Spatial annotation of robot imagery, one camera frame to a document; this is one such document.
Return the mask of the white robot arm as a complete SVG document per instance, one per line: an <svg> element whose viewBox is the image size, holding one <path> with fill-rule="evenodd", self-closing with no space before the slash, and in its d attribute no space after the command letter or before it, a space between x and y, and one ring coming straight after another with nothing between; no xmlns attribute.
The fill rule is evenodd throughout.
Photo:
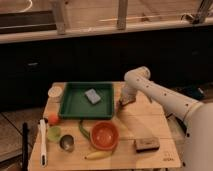
<svg viewBox="0 0 213 171"><path fill-rule="evenodd" d="M136 100L137 92L159 103L187 127L183 151L183 171L213 171L213 102L203 103L150 81L150 70L139 67L127 71L120 102Z"/></svg>

